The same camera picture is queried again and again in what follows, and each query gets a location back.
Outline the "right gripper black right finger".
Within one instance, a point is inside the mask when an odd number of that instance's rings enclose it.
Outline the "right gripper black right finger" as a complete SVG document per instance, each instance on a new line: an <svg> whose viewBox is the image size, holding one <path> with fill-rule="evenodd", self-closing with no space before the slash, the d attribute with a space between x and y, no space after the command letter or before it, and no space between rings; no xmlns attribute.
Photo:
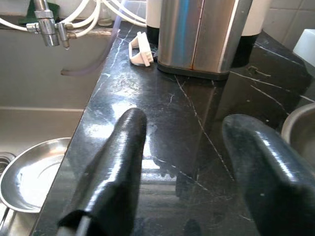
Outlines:
<svg viewBox="0 0 315 236"><path fill-rule="evenodd" d="M315 233L315 172L273 128L228 115L222 136L237 183L262 236Z"/></svg>

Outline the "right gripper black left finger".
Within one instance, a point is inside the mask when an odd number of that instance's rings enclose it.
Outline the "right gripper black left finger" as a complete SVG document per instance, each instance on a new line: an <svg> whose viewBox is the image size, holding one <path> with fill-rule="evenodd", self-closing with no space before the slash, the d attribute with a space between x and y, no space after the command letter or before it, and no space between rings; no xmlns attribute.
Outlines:
<svg viewBox="0 0 315 236"><path fill-rule="evenodd" d="M60 236L128 236L138 204L147 117L130 108L84 170L58 220Z"/></svg>

